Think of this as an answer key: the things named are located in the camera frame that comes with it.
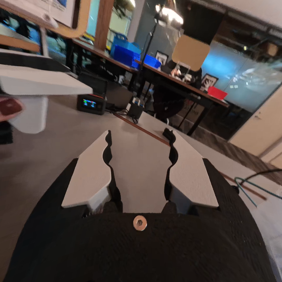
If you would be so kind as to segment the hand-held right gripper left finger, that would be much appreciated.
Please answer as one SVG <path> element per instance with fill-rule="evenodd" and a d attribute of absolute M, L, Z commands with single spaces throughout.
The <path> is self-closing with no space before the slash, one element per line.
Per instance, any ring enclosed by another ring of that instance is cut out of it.
<path fill-rule="evenodd" d="M 90 213 L 102 213 L 105 203 L 114 202 L 123 212 L 121 194 L 116 185 L 112 159 L 111 131 L 101 134 L 77 159 L 62 208 L 86 206 Z"/>

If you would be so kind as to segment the black usb cable gold plug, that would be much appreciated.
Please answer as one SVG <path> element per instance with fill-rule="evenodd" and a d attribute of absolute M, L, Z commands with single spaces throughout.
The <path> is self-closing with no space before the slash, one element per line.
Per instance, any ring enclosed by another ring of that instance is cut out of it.
<path fill-rule="evenodd" d="M 270 169 L 270 170 L 266 170 L 266 171 L 261 171 L 261 172 L 252 174 L 252 175 L 244 178 L 243 180 L 239 181 L 239 184 L 232 185 L 232 187 L 235 189 L 236 193 L 239 194 L 239 185 L 242 187 L 244 182 L 246 182 L 247 180 L 249 180 L 249 179 L 251 179 L 253 177 L 256 177 L 258 175 L 270 174 L 270 173 L 281 172 L 281 171 L 282 171 L 282 169 L 280 169 L 280 168 Z"/>

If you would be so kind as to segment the person's left hand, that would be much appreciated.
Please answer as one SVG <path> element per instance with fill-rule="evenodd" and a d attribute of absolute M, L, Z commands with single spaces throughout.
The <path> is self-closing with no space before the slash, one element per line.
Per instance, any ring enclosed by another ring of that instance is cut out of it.
<path fill-rule="evenodd" d="M 17 117 L 24 110 L 24 105 L 15 98 L 0 97 L 0 122 Z"/>

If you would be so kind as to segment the wooden edged workbench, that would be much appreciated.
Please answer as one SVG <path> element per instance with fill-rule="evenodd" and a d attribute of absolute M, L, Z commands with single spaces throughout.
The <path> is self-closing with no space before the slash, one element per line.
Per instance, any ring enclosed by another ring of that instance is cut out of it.
<path fill-rule="evenodd" d="M 32 52 L 40 52 L 40 47 L 36 42 L 2 24 L 0 24 L 0 45 L 21 48 Z"/>

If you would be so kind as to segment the printed instruction sheet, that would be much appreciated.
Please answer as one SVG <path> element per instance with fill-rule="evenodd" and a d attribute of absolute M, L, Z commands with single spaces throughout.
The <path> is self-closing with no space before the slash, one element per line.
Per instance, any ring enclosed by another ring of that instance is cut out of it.
<path fill-rule="evenodd" d="M 72 27 L 75 1 L 72 0 L 1 0 L 1 7 L 40 26 Z"/>

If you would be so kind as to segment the wooden top desk black legs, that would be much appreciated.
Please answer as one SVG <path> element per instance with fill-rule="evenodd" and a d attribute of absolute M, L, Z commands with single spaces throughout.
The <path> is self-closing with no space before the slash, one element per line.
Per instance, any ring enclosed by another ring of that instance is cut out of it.
<path fill-rule="evenodd" d="M 229 104 L 224 100 L 218 100 L 214 97 L 211 97 L 207 93 L 192 87 L 189 84 L 186 84 L 169 74 L 162 72 L 158 69 L 152 68 L 148 65 L 143 65 L 142 62 L 135 60 L 139 65 L 139 73 L 141 75 L 140 87 L 137 92 L 137 96 L 140 97 L 145 85 L 145 82 L 152 83 L 154 86 L 162 85 L 166 86 L 168 89 L 172 90 L 173 92 L 181 95 L 184 99 L 192 101 L 194 104 L 199 104 L 204 107 L 204 110 L 199 115 L 198 119 L 190 128 L 189 132 L 187 133 L 188 136 L 192 136 L 196 128 L 199 126 L 201 121 L 210 111 L 210 109 L 215 105 L 220 105 L 224 108 L 229 108 Z"/>
<path fill-rule="evenodd" d="M 138 75 L 138 69 L 129 67 L 113 58 L 106 51 L 102 51 L 93 45 L 86 43 L 80 39 L 72 39 L 73 46 L 77 50 L 77 69 L 82 68 L 82 57 L 89 58 L 92 64 L 100 67 L 101 70 L 111 75 L 116 83 L 119 76 L 125 76 L 126 72 L 131 73 L 131 79 L 128 90 L 135 91 L 135 80 Z"/>

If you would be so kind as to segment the instruction sheet on wooden stand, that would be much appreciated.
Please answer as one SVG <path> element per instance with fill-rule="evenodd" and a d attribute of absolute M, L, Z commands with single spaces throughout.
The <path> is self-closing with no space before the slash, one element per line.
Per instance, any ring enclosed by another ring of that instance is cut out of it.
<path fill-rule="evenodd" d="M 77 38 L 84 34 L 84 32 L 87 29 L 90 2 L 91 1 L 75 1 L 72 27 L 67 27 L 66 25 L 62 23 L 58 23 L 58 28 L 52 28 L 52 27 L 40 26 L 37 23 L 34 23 L 32 21 L 34 24 L 38 25 L 40 28 L 41 50 L 42 50 L 42 55 L 44 57 L 48 57 L 48 46 L 46 42 L 47 30 L 57 33 L 60 36 L 65 37 L 67 39 Z M 8 10 L 7 8 L 4 8 L 4 10 L 12 13 L 12 11 Z"/>

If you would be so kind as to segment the black power adapter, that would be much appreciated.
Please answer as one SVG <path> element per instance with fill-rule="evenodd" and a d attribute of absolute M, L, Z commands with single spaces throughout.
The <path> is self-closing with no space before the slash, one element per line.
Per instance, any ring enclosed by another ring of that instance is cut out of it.
<path fill-rule="evenodd" d="M 133 97 L 130 102 L 128 103 L 126 110 L 127 114 L 133 118 L 138 120 L 144 111 L 144 101 L 138 97 Z"/>

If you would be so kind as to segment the large dark blue bin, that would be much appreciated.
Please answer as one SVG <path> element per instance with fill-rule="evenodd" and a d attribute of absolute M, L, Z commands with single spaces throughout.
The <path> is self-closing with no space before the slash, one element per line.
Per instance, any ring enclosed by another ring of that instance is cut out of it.
<path fill-rule="evenodd" d="M 133 51 L 119 45 L 114 45 L 114 50 L 111 52 L 111 57 L 114 60 L 131 68 L 134 68 L 134 55 L 135 53 Z"/>

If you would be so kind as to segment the white door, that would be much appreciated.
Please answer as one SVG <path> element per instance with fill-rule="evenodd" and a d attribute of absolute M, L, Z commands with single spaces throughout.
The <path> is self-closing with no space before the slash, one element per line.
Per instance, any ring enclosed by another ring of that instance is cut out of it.
<path fill-rule="evenodd" d="M 282 87 L 247 120 L 229 143 L 254 155 L 261 156 L 282 136 Z"/>

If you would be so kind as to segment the framed black white marker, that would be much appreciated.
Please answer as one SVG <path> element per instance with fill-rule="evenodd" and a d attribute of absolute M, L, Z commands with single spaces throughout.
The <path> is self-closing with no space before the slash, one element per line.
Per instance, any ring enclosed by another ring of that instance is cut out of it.
<path fill-rule="evenodd" d="M 218 80 L 219 80 L 219 78 L 206 73 L 202 78 L 200 90 L 203 91 L 203 92 L 204 91 L 208 92 L 208 89 L 211 86 L 214 86 L 217 83 Z"/>
<path fill-rule="evenodd" d="M 169 58 L 169 55 L 157 50 L 155 54 L 155 59 L 158 60 L 161 66 L 164 66 Z"/>

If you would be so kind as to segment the small dark blue bin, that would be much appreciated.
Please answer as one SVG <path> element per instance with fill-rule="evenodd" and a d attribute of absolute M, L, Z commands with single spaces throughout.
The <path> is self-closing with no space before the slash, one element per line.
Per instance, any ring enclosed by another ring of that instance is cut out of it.
<path fill-rule="evenodd" d="M 160 69 L 161 66 L 162 66 L 162 64 L 159 60 L 157 60 L 156 58 L 154 58 L 154 57 L 152 57 L 148 54 L 145 56 L 143 65 L 148 65 L 148 66 L 155 68 L 155 69 Z"/>

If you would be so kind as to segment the plain wooden document stand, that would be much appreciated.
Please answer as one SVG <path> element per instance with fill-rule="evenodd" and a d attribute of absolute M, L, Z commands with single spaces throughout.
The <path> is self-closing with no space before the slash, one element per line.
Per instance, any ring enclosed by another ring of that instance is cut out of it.
<path fill-rule="evenodd" d="M 180 67 L 198 71 L 210 52 L 210 46 L 187 35 L 181 35 L 172 53 L 172 61 L 176 63 L 172 74 L 176 75 Z"/>

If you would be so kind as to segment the light blue handled bin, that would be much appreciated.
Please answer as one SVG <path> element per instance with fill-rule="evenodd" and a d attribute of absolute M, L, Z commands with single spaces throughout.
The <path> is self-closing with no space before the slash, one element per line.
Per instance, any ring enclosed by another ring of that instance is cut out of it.
<path fill-rule="evenodd" d="M 137 54 L 141 54 L 141 50 L 139 48 L 138 44 L 135 44 L 134 42 L 131 43 L 127 40 L 126 36 L 120 33 L 117 33 L 114 38 L 113 38 L 113 42 L 112 42 L 112 46 L 111 46 L 111 56 L 114 55 L 115 52 L 115 47 L 116 46 L 120 46 L 123 47 L 125 49 L 131 50 Z"/>

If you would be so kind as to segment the black wall panel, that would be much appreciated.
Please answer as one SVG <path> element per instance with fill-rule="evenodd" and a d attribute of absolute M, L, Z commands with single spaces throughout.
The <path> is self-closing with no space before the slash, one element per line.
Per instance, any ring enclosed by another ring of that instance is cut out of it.
<path fill-rule="evenodd" d="M 219 29 L 224 14 L 190 2 L 184 10 L 183 34 L 210 45 Z"/>

